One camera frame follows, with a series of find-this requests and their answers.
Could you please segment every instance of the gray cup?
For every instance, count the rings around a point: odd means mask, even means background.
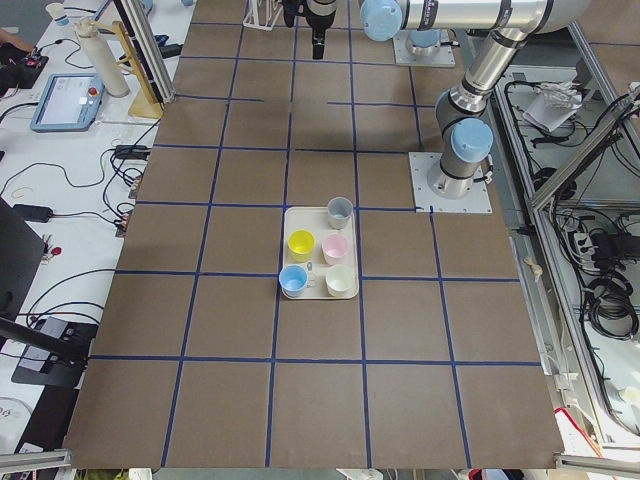
[[[342,230],[353,215],[353,204],[344,197],[332,198],[327,204],[327,211],[331,228]]]

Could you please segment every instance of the tray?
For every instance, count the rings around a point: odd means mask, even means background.
[[[289,236],[296,230],[308,230],[311,232],[316,240],[313,247],[313,253],[311,260],[306,263],[298,263],[291,259],[289,252],[287,251],[287,240]],[[340,233],[349,239],[351,248],[345,258],[344,264],[353,267],[355,271],[355,285],[347,292],[343,297],[333,297],[327,290],[327,284],[324,280],[325,272],[331,265],[327,264],[322,254],[322,241],[332,233]],[[284,240],[282,242],[283,249],[283,262],[282,268],[288,265],[301,265],[315,274],[315,282],[309,281],[309,286],[302,292],[299,297],[289,297],[287,294],[282,294],[290,298],[291,300],[346,300],[353,298],[358,294],[359,286],[359,273],[358,273],[358,255],[357,255],[357,238],[356,228],[354,223],[354,217],[349,219],[349,223],[346,228],[342,230],[335,230],[329,226],[327,220],[327,207],[291,207],[284,214]]]

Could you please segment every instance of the white desk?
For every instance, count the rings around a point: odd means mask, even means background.
[[[82,6],[95,9],[100,3],[99,0],[86,0]],[[185,8],[180,0],[155,0],[149,19],[155,34],[169,35],[168,43],[183,43],[192,14],[193,7]],[[75,34],[70,27],[59,27],[52,22],[38,44],[46,45],[59,38],[75,40]],[[116,57],[122,54],[118,41],[109,40],[109,45]],[[12,98],[0,100],[0,112],[19,103],[38,101],[49,76],[53,73],[95,71],[94,69],[79,70],[64,62],[65,57],[75,48],[76,45],[71,42],[46,48],[43,53],[50,57],[49,63],[34,88],[22,90]],[[76,53],[71,61],[79,65],[90,65],[82,51]],[[178,57],[166,60],[172,77],[177,64]],[[128,115],[129,106],[140,86],[134,76],[128,76],[127,83],[131,87],[131,93],[126,97],[117,99],[105,95],[98,118],[87,132],[38,134],[29,128],[34,108],[25,108],[11,113],[0,124],[0,150],[6,153],[0,162],[0,188],[10,176],[35,162],[64,166],[75,184],[97,181],[101,177],[100,154],[116,144],[135,142],[154,123],[150,119],[134,118]],[[149,132],[141,144],[152,145],[156,130]],[[38,166],[12,181],[3,198],[10,205],[15,203],[46,205],[56,213],[93,211],[113,218],[112,214],[105,212],[106,207],[102,202],[105,184],[113,174],[108,155],[105,155],[104,162],[106,178],[95,187],[71,188],[64,180],[61,170]],[[116,179],[109,187],[110,203],[116,205],[127,200],[128,192],[129,188]],[[53,219],[46,224],[30,223],[30,226],[39,235],[53,235],[52,243],[62,247],[63,252],[47,265],[41,265],[23,305],[23,312],[56,282],[80,272],[102,268],[113,269],[117,264],[123,241],[115,237],[115,227],[99,218]],[[51,306],[69,301],[88,301],[104,305],[112,277],[111,272],[96,273],[65,283],[47,295],[36,311],[42,312]],[[95,307],[73,306],[69,310],[87,313],[98,319],[101,313]],[[65,316],[64,319],[83,321],[79,317],[72,316]],[[24,345],[8,341],[2,352],[21,355],[23,349]],[[42,393],[42,387],[12,383],[11,375],[17,363],[17,359],[0,356],[0,397],[19,399],[33,409]],[[12,442],[14,445],[17,444],[21,434],[22,431],[0,431],[0,446],[4,445],[7,448],[7,451],[0,451],[0,454],[13,453],[13,449],[7,446]]]

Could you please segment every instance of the mounting plate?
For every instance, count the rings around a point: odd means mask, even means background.
[[[461,199],[449,200],[436,194],[427,184],[427,173],[432,165],[440,161],[439,152],[411,152],[409,153],[409,165],[411,166],[411,181],[413,183],[413,199],[416,204],[416,212],[429,213],[476,213],[489,215],[493,213],[489,193],[484,182],[474,183],[469,193]],[[482,177],[482,169],[476,172]]]
[[[414,55],[407,50],[406,42],[409,37],[408,30],[400,30],[393,37],[393,50],[396,54],[396,65],[410,65],[413,67],[445,67],[453,68],[456,66],[456,60],[453,56],[453,50],[449,46],[441,46],[433,55],[422,57]],[[442,30],[440,41],[450,41],[447,30]]]

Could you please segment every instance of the pink cup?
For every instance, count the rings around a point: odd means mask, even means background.
[[[329,265],[344,263],[349,253],[349,240],[344,235],[332,233],[322,242],[322,253]]]

